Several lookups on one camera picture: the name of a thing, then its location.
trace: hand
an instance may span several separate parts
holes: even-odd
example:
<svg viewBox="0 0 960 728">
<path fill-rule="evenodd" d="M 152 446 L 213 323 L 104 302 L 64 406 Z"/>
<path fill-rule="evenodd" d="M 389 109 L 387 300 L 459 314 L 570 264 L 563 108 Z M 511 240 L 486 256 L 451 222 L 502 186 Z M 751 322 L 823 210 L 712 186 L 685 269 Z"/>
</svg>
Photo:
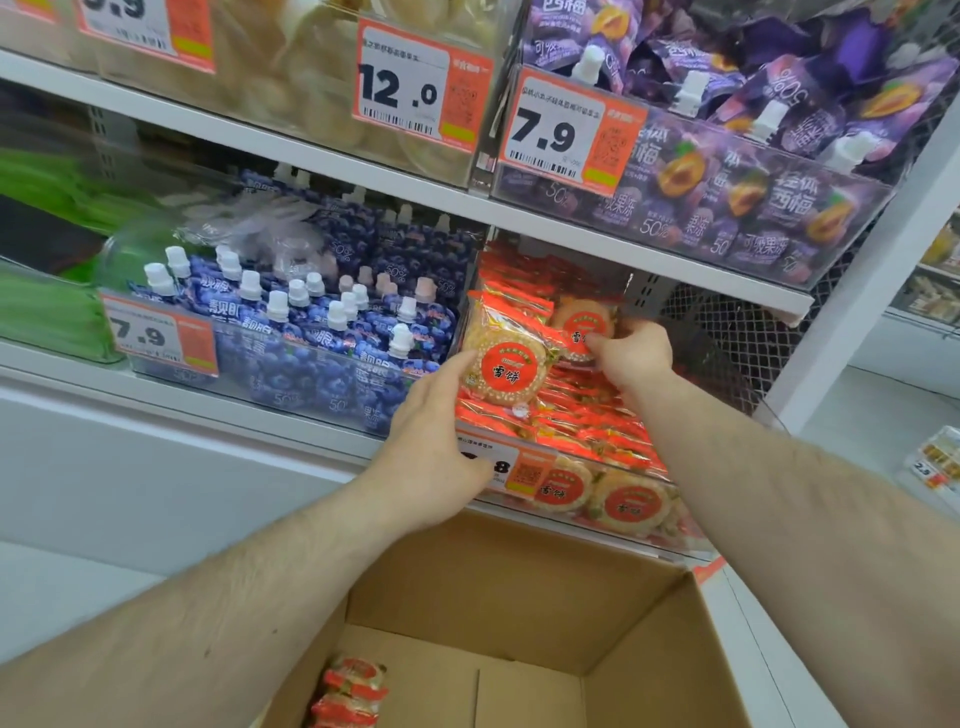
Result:
<svg viewBox="0 0 960 728">
<path fill-rule="evenodd" d="M 596 355 L 600 368 L 625 397 L 635 400 L 644 386 L 672 372 L 673 349 L 666 329 L 653 321 L 625 322 L 632 333 L 624 339 L 597 334 L 587 337 L 587 346 Z"/>
<path fill-rule="evenodd" d="M 460 377 L 475 356 L 460 352 L 414 383 L 387 442 L 355 481 L 386 506 L 398 536 L 455 516 L 493 478 L 492 462 L 461 454 L 454 430 Z"/>
</svg>

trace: person's left hand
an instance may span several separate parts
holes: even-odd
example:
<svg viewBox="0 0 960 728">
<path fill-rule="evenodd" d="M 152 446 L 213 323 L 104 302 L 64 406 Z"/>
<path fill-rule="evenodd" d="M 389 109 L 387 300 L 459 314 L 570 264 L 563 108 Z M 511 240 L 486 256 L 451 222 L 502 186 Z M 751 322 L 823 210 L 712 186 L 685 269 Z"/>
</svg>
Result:
<svg viewBox="0 0 960 728">
<path fill-rule="evenodd" d="M 454 405 L 460 377 L 476 352 L 452 356 L 414 383 L 394 415 L 390 437 L 357 478 L 401 536 L 446 521 L 493 478 L 493 463 L 459 450 Z"/>
</svg>

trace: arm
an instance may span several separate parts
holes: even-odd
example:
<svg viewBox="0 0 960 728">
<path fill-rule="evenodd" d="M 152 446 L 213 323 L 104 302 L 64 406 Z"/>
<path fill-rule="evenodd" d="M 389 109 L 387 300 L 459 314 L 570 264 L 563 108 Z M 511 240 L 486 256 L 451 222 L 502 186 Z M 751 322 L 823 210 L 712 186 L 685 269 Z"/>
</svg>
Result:
<svg viewBox="0 0 960 728">
<path fill-rule="evenodd" d="M 250 725 L 380 553 L 490 481 L 453 428 L 471 359 L 414 385 L 349 485 L 0 667 L 0 725 Z"/>
<path fill-rule="evenodd" d="M 604 372 L 851 728 L 956 725 L 960 528 L 675 375 L 663 328 L 635 329 L 590 342 Z"/>
</svg>

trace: forearm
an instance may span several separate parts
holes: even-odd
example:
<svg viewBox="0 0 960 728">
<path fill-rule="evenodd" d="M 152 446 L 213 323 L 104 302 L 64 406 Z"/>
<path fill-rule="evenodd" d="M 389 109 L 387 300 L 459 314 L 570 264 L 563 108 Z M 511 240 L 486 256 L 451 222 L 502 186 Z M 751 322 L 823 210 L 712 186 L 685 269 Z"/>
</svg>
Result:
<svg viewBox="0 0 960 728">
<path fill-rule="evenodd" d="M 695 518 L 852 728 L 955 718 L 952 524 L 672 373 L 628 396 Z"/>
<path fill-rule="evenodd" d="M 363 478 L 0 667 L 0 725 L 248 725 L 399 535 Z"/>
</svg>

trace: cardboard box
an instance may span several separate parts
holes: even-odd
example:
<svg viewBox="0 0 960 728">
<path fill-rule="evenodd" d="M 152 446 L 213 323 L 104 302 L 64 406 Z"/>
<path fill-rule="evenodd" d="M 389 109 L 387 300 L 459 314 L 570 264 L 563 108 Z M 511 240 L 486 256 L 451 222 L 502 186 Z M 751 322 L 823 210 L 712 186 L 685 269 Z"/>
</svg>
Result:
<svg viewBox="0 0 960 728">
<path fill-rule="evenodd" d="M 379 728 L 750 726 L 689 571 L 476 513 L 361 577 L 262 728 L 300 728 L 338 652 L 387 666 Z"/>
</svg>

